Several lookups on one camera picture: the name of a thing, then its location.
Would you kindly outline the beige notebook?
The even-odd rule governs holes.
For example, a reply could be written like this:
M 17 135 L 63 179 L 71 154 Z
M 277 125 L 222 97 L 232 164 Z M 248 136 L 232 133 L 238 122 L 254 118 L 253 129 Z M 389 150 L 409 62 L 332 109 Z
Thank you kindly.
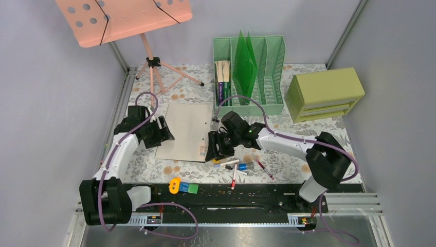
M 155 158 L 204 163 L 212 113 L 211 104 L 169 104 L 165 119 L 174 140 L 157 147 Z

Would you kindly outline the yellow blue green toy block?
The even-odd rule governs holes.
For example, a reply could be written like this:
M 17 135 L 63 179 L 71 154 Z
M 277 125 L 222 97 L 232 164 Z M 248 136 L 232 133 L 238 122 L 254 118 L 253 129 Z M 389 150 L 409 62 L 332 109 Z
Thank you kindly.
M 181 178 L 173 178 L 169 183 L 169 192 L 171 194 L 177 194 L 179 192 L 197 194 L 198 190 L 198 184 L 182 182 Z

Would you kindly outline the purple paperback book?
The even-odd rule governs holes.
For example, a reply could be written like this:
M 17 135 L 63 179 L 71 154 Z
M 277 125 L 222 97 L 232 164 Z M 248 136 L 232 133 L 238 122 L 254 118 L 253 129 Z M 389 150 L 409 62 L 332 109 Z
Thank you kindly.
M 224 100 L 224 61 L 219 60 L 214 62 L 215 65 L 215 84 L 217 105 L 220 105 Z

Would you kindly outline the treehouse paperback book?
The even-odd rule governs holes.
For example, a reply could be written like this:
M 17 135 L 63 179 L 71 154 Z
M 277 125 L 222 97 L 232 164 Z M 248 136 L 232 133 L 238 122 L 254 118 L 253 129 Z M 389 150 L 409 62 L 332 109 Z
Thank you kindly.
M 224 99 L 227 99 L 231 94 L 230 65 L 229 60 L 223 61 Z

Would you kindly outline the green plastic folder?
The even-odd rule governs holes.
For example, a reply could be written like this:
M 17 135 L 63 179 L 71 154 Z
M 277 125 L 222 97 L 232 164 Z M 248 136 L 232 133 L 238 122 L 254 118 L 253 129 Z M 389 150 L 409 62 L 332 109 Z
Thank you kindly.
M 243 36 L 240 30 L 235 57 L 233 63 L 233 82 L 238 95 L 251 98 L 256 77 L 258 74 L 258 66 L 256 57 L 251 42 L 250 34 Z

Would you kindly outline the green file organizer rack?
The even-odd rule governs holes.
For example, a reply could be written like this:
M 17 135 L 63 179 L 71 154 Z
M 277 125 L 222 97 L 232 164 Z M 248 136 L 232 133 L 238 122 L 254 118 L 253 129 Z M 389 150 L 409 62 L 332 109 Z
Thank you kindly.
M 233 63 L 237 45 L 237 37 L 213 38 L 213 61 L 231 61 L 230 75 L 233 74 Z M 268 116 L 280 115 L 284 107 L 281 93 L 282 68 L 286 53 L 283 36 L 255 36 L 251 37 L 258 74 L 256 77 L 251 99 L 258 102 Z M 231 94 L 237 95 L 231 79 Z M 221 108 L 217 105 L 216 84 L 214 86 L 214 113 L 219 117 L 230 111 L 240 116 L 261 116 L 261 110 L 253 103 L 243 104 L 244 99 L 230 99 Z

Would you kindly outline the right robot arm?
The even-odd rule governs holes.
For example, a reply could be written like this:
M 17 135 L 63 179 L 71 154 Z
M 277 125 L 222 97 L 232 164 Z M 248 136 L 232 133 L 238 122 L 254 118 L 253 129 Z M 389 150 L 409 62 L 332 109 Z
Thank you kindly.
M 337 188 L 352 160 L 336 139 L 327 132 L 317 136 L 298 136 L 275 132 L 266 124 L 249 124 L 237 113 L 221 119 L 223 130 L 208 133 L 205 160 L 221 160 L 234 155 L 237 146 L 275 151 L 306 161 L 311 176 L 303 182 L 295 197 L 296 208 L 307 212 L 330 189 Z

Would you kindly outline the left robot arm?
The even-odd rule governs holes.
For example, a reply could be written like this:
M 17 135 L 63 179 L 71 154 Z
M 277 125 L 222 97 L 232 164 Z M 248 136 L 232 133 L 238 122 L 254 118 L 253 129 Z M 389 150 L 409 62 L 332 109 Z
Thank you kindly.
M 158 208 L 160 199 L 150 186 L 127 188 L 123 179 L 140 144 L 154 148 L 168 140 L 174 140 L 174 136 L 164 116 L 154 118 L 145 106 L 128 107 L 127 116 L 114 129 L 113 143 L 100 169 L 79 186 L 87 225 L 126 224 L 140 206 L 146 211 Z

